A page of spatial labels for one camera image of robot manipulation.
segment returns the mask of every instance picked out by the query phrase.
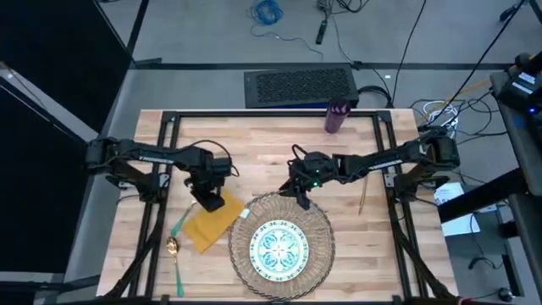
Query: round wicker placemat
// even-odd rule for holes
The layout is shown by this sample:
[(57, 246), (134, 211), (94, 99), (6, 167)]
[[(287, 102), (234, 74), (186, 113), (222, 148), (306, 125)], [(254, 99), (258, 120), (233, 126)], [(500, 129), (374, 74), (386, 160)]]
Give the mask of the round wicker placemat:
[[(250, 213), (239, 217), (230, 229), (230, 259), (241, 281), (254, 293), (275, 301), (303, 297), (314, 291), (328, 276), (335, 260), (333, 229), (324, 211), (311, 202), (303, 210), (295, 198), (269, 193), (246, 205)], [(276, 219), (290, 221), (305, 234), (310, 254), (305, 269), (294, 279), (274, 282), (263, 278), (252, 266), (249, 245), (261, 225)]]

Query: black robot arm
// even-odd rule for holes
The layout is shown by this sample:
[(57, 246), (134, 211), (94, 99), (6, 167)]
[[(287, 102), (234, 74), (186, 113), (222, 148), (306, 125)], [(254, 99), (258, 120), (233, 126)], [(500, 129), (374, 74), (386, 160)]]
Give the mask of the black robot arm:
[[(330, 158), (321, 152), (305, 152), (294, 145), (292, 150), (296, 158), (288, 161), (290, 178), (280, 187), (281, 194), (296, 197), (302, 208), (309, 209), (307, 191), (332, 180), (351, 183), (371, 171), (403, 163), (422, 165), (425, 176), (438, 170), (454, 169), (459, 165), (459, 157), (455, 141), (446, 133), (445, 127), (434, 127), (397, 148), (365, 156), (333, 154)], [(296, 151), (301, 151), (305, 157), (301, 159)]]
[(220, 188), (225, 177), (231, 175), (231, 158), (215, 158), (206, 149), (189, 145), (182, 148), (156, 147), (132, 140), (114, 138), (91, 141), (86, 152), (86, 167), (91, 174), (109, 174), (108, 180), (116, 186), (126, 182), (134, 185), (143, 201), (159, 202), (163, 186), (157, 174), (144, 174), (128, 161), (171, 164), (190, 173), (185, 180), (191, 194), (209, 212), (224, 205)]

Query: gray floor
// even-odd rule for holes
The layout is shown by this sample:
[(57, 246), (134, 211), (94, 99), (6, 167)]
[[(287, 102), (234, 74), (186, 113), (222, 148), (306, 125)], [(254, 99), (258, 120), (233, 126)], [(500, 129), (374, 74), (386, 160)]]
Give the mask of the gray floor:
[[(313, 0), (278, 0), (284, 18), (269, 28), (256, 28), (257, 33), (274, 31), (282, 37), (302, 37), (314, 46), (313, 39), (322, 19)], [(340, 14), (342, 46), (349, 56), (368, 62), (393, 62), (401, 59), (409, 30), (422, 0), (372, 1), (360, 14)], [(498, 16), (515, 0), (428, 0), (427, 7), (412, 38), (406, 62), (474, 63), (489, 45), (501, 24)], [(252, 21), (246, 10), (252, 0), (152, 0), (141, 29), (135, 59), (163, 58), (167, 63), (242, 63), (242, 62), (317, 62), (320, 57), (308, 51), (301, 42), (282, 42), (273, 36), (251, 36)], [(126, 42), (136, 18), (140, 1), (121, 0), (102, 5), (113, 27)], [(542, 48), (542, 25), (529, 8), (522, 9), (485, 62), (508, 63), (521, 52), (537, 53)], [(318, 47), (324, 62), (342, 62), (332, 26), (324, 44)], [(131, 70), (119, 96), (108, 129), (110, 136), (131, 137), (138, 113), (153, 108), (244, 108), (242, 74), (239, 70), (163, 71)], [(394, 70), (381, 70), (389, 75), (388, 86), (395, 81)], [(471, 83), (486, 79), (491, 71), (477, 72)], [(404, 70), (397, 87), (395, 105), (407, 108), (420, 98), (444, 99), (453, 94), (468, 71)], [(379, 85), (372, 71), (354, 72), (358, 86)], [(465, 98), (477, 97), (487, 88), (469, 92)], [(496, 108), (491, 98), (486, 99)], [(380, 97), (364, 95), (360, 108), (382, 108)], [(485, 114), (462, 113), (459, 129), (474, 132), (484, 124)], [(494, 115), (487, 132), (504, 130), (499, 114)], [(460, 134), (458, 141), (467, 136)], [(462, 172), (480, 180), (491, 180), (517, 167), (506, 136), (488, 137), (460, 146)], [(103, 179), (96, 178), (91, 198), (80, 224), (67, 280), (99, 273), (108, 235), (114, 217), (114, 201), (118, 192)], [(509, 214), (503, 208), (505, 217)], [(489, 270), (479, 264), (474, 270), (467, 265), (476, 253), (470, 236), (451, 238), (451, 260), (459, 291), (466, 297), (482, 296), (507, 286), (504, 270)], [(537, 304), (538, 295), (519, 241), (510, 241), (513, 257), (522, 274), (526, 297), (517, 304)], [(500, 247), (487, 246), (488, 257), (497, 263)], [(92, 289), (60, 300), (89, 297)], [(485, 300), (495, 301), (496, 297)]]

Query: wire bundle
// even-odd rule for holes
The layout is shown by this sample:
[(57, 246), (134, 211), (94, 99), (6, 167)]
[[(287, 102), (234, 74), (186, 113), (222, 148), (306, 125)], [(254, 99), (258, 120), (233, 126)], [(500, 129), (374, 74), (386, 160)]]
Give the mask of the wire bundle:
[(446, 105), (444, 109), (438, 109), (438, 110), (428, 110), (427, 107), (436, 103), (446, 103), (445, 101), (433, 101), (433, 102), (427, 102), (423, 105), (423, 113), (428, 115), (428, 121), (429, 123), (433, 123), (434, 120), (440, 116), (442, 112), (445, 114), (450, 114), (452, 117), (441, 124), (441, 126), (446, 126), (448, 130), (453, 130), (451, 132), (450, 138), (454, 138), (456, 136), (456, 129), (457, 125), (459, 124), (459, 110), (454, 107), (454, 105)]
[(263, 34), (257, 34), (254, 32), (254, 28), (256, 28), (257, 26), (274, 25), (277, 22), (279, 22), (279, 20), (281, 20), (282, 17), (284, 16), (284, 12), (282, 11), (282, 9), (280, 9), (279, 4), (276, 3), (274, 0), (263, 0), (260, 3), (251, 6), (250, 16), (256, 22), (251, 27), (251, 35), (255, 37), (265, 37), (268, 35), (272, 35), (283, 42), (295, 42), (295, 41), (303, 42), (303, 44), (309, 51), (320, 55), (320, 61), (324, 60), (324, 54), (318, 50), (311, 48), (303, 38), (300, 38), (300, 37), (284, 38), (273, 31), (268, 31)]
[(274, 25), (284, 12), (274, 0), (263, 0), (251, 7), (251, 17), (260, 25)]

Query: purple water bottle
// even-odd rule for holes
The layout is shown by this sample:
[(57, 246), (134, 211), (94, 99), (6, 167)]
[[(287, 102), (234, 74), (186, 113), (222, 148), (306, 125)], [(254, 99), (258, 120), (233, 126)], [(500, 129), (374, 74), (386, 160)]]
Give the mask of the purple water bottle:
[(346, 119), (350, 110), (350, 103), (344, 98), (332, 98), (329, 101), (328, 112), (325, 115), (324, 129), (328, 131), (328, 133), (339, 131), (342, 122)]

